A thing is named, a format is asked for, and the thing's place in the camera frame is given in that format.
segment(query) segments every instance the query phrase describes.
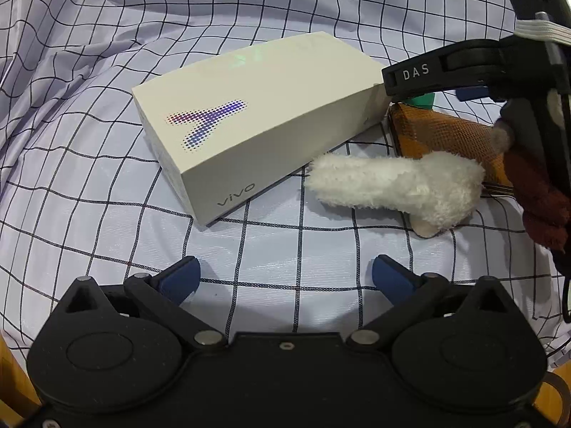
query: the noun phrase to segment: phone box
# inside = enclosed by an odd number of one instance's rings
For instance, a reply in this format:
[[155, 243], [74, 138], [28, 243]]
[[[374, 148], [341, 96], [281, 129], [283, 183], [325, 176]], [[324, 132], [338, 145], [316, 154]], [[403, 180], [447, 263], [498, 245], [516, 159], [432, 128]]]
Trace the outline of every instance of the phone box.
[[318, 32], [212, 56], [132, 92], [163, 171], [204, 225], [382, 119], [382, 68]]

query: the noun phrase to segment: white fuzzy fabric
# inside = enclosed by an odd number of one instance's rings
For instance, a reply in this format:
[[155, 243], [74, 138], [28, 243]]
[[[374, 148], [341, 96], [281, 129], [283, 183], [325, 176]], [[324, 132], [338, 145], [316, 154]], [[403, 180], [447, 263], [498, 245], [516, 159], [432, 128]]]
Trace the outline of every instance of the white fuzzy fabric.
[[446, 229], [472, 212], [483, 179], [476, 161], [444, 151], [419, 160], [325, 154], [313, 161], [305, 186], [326, 204], [401, 210]]

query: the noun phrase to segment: wrinkled fabric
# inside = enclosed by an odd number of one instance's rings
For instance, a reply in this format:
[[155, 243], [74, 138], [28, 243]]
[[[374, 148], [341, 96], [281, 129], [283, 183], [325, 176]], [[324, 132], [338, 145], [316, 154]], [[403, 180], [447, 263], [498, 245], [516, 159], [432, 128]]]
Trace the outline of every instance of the wrinkled fabric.
[[[305, 190], [303, 168], [200, 227], [147, 146], [130, 93], [182, 65], [305, 32], [334, 34], [381, 68], [454, 41], [507, 36], [513, 25], [508, 0], [0, 0], [0, 306], [8, 345], [24, 359], [75, 277], [117, 284], [187, 254], [200, 260], [202, 281], [184, 307], [228, 336], [346, 336], [390, 307], [370, 276], [384, 253], [461, 284], [498, 277], [550, 360], [561, 360], [569, 340], [562, 279], [525, 233], [512, 198], [483, 198], [461, 226], [423, 240], [399, 212], [323, 206]], [[488, 124], [499, 113], [490, 100], [460, 103], [451, 93], [438, 94], [436, 105]], [[395, 149], [383, 124], [335, 152]]]

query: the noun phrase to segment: metal bolt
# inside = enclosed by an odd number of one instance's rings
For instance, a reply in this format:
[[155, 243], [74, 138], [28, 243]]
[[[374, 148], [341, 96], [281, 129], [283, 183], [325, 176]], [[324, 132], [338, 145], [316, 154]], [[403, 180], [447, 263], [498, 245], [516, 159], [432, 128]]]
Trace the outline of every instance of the metal bolt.
[[194, 340], [203, 346], [212, 346], [218, 344], [224, 339], [220, 331], [216, 330], [203, 330], [195, 334]]
[[357, 330], [351, 334], [351, 339], [357, 344], [369, 346], [379, 340], [379, 333], [373, 330]]
[[55, 420], [44, 420], [42, 428], [60, 428], [59, 423]]
[[280, 349], [283, 351], [291, 351], [295, 347], [295, 344], [290, 343], [289, 341], [284, 341], [280, 343]]

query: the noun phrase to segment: dotted gradient logo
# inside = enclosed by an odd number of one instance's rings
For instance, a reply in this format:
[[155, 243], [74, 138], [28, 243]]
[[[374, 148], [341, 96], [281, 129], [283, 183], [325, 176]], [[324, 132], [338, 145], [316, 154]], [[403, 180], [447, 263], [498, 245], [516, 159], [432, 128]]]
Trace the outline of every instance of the dotted gradient logo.
[[190, 151], [200, 147], [222, 119], [243, 111], [247, 104], [241, 100], [224, 103], [212, 109], [181, 112], [167, 117], [170, 124], [194, 124], [194, 130], [185, 136], [183, 146]]

